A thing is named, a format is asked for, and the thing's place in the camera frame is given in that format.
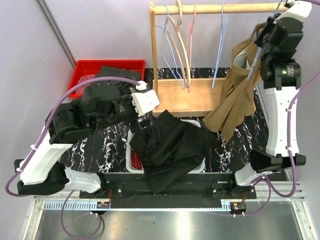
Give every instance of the brown cloth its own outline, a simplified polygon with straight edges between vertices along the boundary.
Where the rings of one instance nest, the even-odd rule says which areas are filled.
[[[249,81],[247,77],[250,70],[246,69],[255,59],[258,47],[254,43],[258,31],[265,27],[266,23],[258,24],[251,36],[232,49],[232,66],[226,75],[220,95],[220,105],[203,119],[205,126],[216,133],[221,131],[223,138],[229,142],[238,125],[243,123],[246,116],[253,115],[256,111],[254,103],[254,88],[260,79],[260,61],[257,59]],[[235,58],[245,50],[247,61],[244,66],[235,65]]]

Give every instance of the wooden hanger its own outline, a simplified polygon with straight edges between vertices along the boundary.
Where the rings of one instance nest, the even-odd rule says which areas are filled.
[[[188,61],[188,56],[187,56],[187,51],[186,51],[186,48],[185,48],[185,44],[184,44],[184,41],[182,40],[182,37],[181,37],[181,34],[180,34],[180,25],[182,24],[182,20],[183,20],[182,6],[181,6],[180,0],[176,0],[175,4],[178,6],[179,18],[176,20],[176,24],[175,24],[174,19],[171,16],[169,16],[169,20],[170,20],[170,22],[171,22],[171,24],[172,24],[177,36],[178,36],[180,45],[182,47],[182,51],[183,51],[182,57],[185,60],[186,72],[185,72],[184,63],[183,63],[181,55],[179,53],[177,44],[176,44],[175,40],[173,39],[173,37],[172,37],[172,35],[170,33],[170,30],[168,28],[167,28],[167,33],[169,35],[170,41],[171,41],[171,43],[173,45],[173,48],[174,48],[174,50],[175,50],[175,52],[176,52],[176,54],[178,56],[179,62],[180,62],[180,67],[181,67],[181,71],[182,71],[182,77],[183,77],[184,85],[185,85],[186,88],[189,88],[190,87],[190,79],[191,79],[190,66],[189,66],[189,61]]]

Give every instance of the robotic arm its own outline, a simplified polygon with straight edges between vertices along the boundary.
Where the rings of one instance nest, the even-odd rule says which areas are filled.
[[[43,142],[20,174],[18,193],[51,195],[65,189],[104,195],[107,182],[102,173],[71,170],[58,160],[74,143],[97,130],[122,122],[132,131],[142,129],[143,124],[151,125],[151,119],[141,117],[157,107],[159,99],[145,82],[139,83],[134,87],[128,83],[95,82],[84,89],[82,97],[61,104]],[[23,163],[16,160],[15,169]]]
[[[299,154],[296,138],[296,108],[291,111],[291,125],[287,125],[290,101],[301,86],[300,65],[292,58],[303,37],[303,22],[311,12],[312,4],[305,1],[287,1],[289,9],[283,14],[269,17],[267,25],[255,43],[262,48],[260,75],[268,106],[272,109],[266,151],[253,150],[250,163],[235,173],[237,186],[250,186],[257,177],[291,168],[287,139],[296,166],[306,163]]]

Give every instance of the white wall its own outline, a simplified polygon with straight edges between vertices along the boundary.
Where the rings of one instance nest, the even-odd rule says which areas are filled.
[[[304,86],[320,71],[320,7],[312,6],[310,16],[304,23],[304,36],[295,59],[301,65]],[[320,237],[320,79],[303,94],[297,103],[297,141],[300,153],[306,156],[306,165],[297,168],[298,179],[307,202],[313,224]]]
[[[0,233],[3,240],[18,240],[31,198],[7,195],[5,184],[14,160],[26,157],[66,91],[72,68],[35,0],[1,1],[0,54]]]
[[[143,59],[152,68],[149,20],[149,0],[45,0],[72,54],[79,59]],[[175,0],[155,0],[156,5],[175,5]],[[222,4],[223,0],[182,0],[184,5]],[[227,0],[232,3],[256,3],[257,0]],[[264,0],[274,3],[278,0]],[[268,13],[229,14],[229,24],[223,44],[220,66],[231,64],[231,49],[246,39],[257,23],[267,20]],[[183,16],[181,35],[186,40],[188,21]],[[163,26],[165,16],[156,16],[156,24]],[[214,67],[220,40],[220,14],[198,15],[195,19],[192,66]],[[159,42],[170,66],[174,66],[164,34],[157,29]],[[158,67],[167,67],[157,44]]]

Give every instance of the marble tabletop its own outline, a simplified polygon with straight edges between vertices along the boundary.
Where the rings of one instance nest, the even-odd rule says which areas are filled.
[[[226,76],[228,68],[219,68],[217,77]],[[192,78],[211,78],[214,68],[192,68]],[[158,69],[159,79],[172,79],[169,68]],[[152,84],[153,69],[146,68],[144,80]],[[205,172],[235,172],[249,162],[252,149],[264,150],[268,141],[268,126],[258,98],[254,91],[256,111],[239,125],[231,140],[226,143],[220,133],[212,141],[205,156]],[[94,135],[78,141],[61,157],[67,167],[81,172],[128,172],[126,169],[126,147],[129,128],[120,123],[99,130]]]

